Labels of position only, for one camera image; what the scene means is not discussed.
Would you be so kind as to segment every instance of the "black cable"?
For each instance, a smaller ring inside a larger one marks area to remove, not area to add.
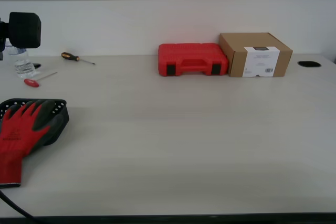
[[[22,214],[24,217],[26,217],[27,219],[38,223],[38,224],[46,224],[43,221],[38,220],[37,218],[35,218],[34,216],[30,215],[29,213],[27,213],[25,210],[23,210],[22,208],[18,207],[14,202],[12,202],[6,195],[4,195],[4,193],[2,191],[0,191],[0,199],[2,199],[6,204],[8,204],[10,207],[12,207],[15,211],[17,211],[18,213]]]

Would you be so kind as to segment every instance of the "work glove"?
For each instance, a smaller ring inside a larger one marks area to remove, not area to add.
[[[0,188],[21,185],[22,159],[43,146],[62,126],[62,115],[52,120],[52,100],[10,107],[1,121]]]

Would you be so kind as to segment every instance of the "screwdriver shaft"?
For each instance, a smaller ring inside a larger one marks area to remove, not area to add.
[[[36,81],[42,80],[42,79],[47,78],[47,77],[49,77],[49,76],[52,76],[52,75],[54,75],[54,74],[56,74],[56,73],[57,73],[57,72],[48,74],[47,76],[44,76],[44,77],[42,77],[42,78],[40,78],[40,79],[37,79]]]
[[[86,62],[86,63],[90,63],[90,64],[92,64],[92,65],[95,65],[95,63],[93,63],[93,62],[91,62],[91,61],[82,60],[82,59],[79,59],[79,60],[84,61],[84,62]]]

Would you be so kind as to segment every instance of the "screwdriver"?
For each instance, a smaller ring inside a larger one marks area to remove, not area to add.
[[[47,77],[49,77],[49,76],[52,76],[52,75],[54,75],[54,74],[56,74],[56,73],[57,73],[57,72],[55,72],[55,73],[51,73],[51,74],[49,74],[49,75],[47,75],[47,76],[44,76],[44,77],[42,77],[42,78],[40,78],[40,79],[37,79],[37,80],[24,79],[24,83],[27,84],[28,86],[37,88],[37,87],[40,86],[40,84],[38,84],[37,81],[42,80],[42,79],[44,79],[44,78],[47,78]]]
[[[90,62],[90,61],[87,61],[87,60],[82,60],[82,59],[79,59],[79,57],[78,56],[74,56],[74,55],[72,55],[72,54],[69,54],[68,52],[63,52],[63,53],[61,53],[61,56],[62,56],[62,58],[64,58],[64,59],[66,59],[66,60],[74,60],[74,61],[84,61],[84,62],[86,62],[86,63],[90,63],[90,64],[92,64],[92,65],[95,65],[95,63],[93,63],[93,62]]]

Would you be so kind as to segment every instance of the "screwdriver handle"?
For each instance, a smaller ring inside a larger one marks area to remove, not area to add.
[[[62,58],[66,59],[66,60],[74,60],[74,61],[79,61],[79,57],[78,56],[74,56],[68,52],[63,52],[61,53]]]

